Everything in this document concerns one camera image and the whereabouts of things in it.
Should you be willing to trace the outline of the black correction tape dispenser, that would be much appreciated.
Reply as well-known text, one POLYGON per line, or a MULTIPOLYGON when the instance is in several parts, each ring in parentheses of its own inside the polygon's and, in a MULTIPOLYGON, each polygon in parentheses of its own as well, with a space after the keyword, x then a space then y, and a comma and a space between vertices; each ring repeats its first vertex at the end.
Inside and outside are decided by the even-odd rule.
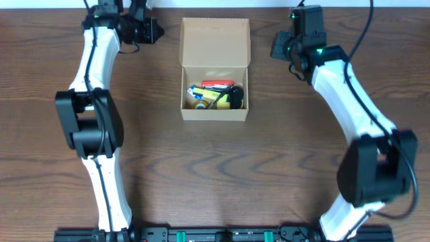
POLYGON ((243 105, 244 91, 241 86, 233 86, 229 91, 230 108, 241 109, 243 105))

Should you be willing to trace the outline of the black ballpoint pen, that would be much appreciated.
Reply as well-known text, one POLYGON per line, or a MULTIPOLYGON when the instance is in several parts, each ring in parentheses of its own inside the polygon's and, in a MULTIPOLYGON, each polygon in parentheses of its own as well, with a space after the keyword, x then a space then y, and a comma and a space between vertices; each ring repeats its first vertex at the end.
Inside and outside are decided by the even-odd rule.
POLYGON ((233 85, 229 85, 225 90, 223 90, 220 95, 213 101, 211 102, 207 107, 205 107, 206 110, 210 110, 212 109, 217 103, 218 101, 223 98, 227 93, 230 92, 230 90, 232 89, 233 85))

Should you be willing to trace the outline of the brown cardboard box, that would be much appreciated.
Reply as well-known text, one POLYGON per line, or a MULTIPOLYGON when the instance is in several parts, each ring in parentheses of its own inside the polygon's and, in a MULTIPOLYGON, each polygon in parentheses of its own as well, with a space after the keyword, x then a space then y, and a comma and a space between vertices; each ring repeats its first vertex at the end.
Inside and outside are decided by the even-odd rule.
POLYGON ((250 23, 245 18, 185 17, 179 43, 181 115, 184 120, 245 121, 249 111, 250 23), (187 89, 205 80, 232 80, 244 91, 243 109, 195 110, 187 89))

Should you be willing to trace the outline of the red black stapler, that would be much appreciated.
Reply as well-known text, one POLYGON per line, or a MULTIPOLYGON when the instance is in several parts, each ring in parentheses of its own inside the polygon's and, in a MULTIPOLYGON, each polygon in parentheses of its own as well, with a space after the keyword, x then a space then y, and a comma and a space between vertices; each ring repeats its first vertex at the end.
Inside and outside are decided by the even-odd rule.
POLYGON ((234 85, 234 81, 232 80, 205 80, 201 82, 201 85, 204 89, 222 91, 227 87, 234 85))

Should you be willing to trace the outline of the yellow highlighter marker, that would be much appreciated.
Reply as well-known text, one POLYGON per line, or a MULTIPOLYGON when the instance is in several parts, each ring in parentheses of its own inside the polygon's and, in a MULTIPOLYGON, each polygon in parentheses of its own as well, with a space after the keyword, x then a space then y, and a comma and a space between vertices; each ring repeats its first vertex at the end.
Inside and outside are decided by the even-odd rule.
MULTIPOLYGON (((220 92, 218 92, 218 91, 212 91, 209 89, 201 89, 198 87, 194 89, 194 92, 198 93, 198 94, 202 94, 204 98, 213 99, 213 100, 215 100, 220 95, 220 92)), ((229 101, 230 101, 230 98, 229 98, 228 94, 226 94, 223 98, 221 98, 219 100, 219 102, 229 102, 229 101)))

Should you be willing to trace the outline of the yellow sticky notepad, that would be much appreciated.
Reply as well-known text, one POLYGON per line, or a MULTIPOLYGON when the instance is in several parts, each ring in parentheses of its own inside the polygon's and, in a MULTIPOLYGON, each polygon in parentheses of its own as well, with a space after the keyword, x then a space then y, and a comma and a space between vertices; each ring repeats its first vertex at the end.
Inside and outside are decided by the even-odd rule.
POLYGON ((243 109, 243 101, 240 103, 230 103, 230 102, 217 102, 216 103, 217 110, 237 110, 243 109))

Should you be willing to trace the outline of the blue white staples box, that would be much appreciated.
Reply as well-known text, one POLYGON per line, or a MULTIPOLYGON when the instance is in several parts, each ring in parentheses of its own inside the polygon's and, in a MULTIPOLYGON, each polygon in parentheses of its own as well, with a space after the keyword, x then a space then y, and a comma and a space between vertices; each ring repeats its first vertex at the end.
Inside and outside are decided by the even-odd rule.
POLYGON ((192 85, 187 89, 187 92, 194 97, 197 101, 200 101, 203 98, 202 94, 198 94, 194 92, 194 89, 196 88, 196 85, 192 85))

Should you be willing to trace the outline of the yellow adhesive tape roll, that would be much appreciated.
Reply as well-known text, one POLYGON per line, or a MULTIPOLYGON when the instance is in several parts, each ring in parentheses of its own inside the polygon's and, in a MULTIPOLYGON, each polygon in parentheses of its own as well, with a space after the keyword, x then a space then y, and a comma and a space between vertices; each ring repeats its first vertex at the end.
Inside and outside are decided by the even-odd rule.
POLYGON ((195 110, 205 110, 210 104, 206 100, 199 100, 193 104, 195 110))

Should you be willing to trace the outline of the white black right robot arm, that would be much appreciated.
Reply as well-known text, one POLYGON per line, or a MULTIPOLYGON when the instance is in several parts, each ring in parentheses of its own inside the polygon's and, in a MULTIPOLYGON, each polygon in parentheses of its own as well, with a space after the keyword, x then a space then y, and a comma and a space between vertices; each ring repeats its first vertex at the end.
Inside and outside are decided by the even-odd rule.
POLYGON ((414 132, 397 129, 379 111, 357 80, 351 56, 339 45, 327 45, 324 32, 278 32, 271 57, 298 68, 295 76, 326 101, 348 145, 337 172, 339 195, 316 225, 292 234, 306 241, 386 238, 386 232, 367 232, 362 225, 374 214, 400 220, 416 208, 418 142, 414 132))

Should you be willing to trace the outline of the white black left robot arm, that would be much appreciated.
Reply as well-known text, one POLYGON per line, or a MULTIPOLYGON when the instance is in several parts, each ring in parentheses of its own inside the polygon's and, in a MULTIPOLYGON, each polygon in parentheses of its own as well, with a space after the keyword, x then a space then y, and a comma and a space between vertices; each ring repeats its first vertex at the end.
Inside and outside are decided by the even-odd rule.
POLYGON ((122 1, 98 1, 85 6, 81 26, 84 48, 68 90, 57 91, 56 111, 65 140, 84 164, 95 194, 98 226, 59 229, 55 241, 144 241, 133 223, 127 202, 120 154, 124 125, 110 93, 112 71, 123 44, 154 44, 164 30, 145 15, 146 0, 131 1, 127 13, 122 1))

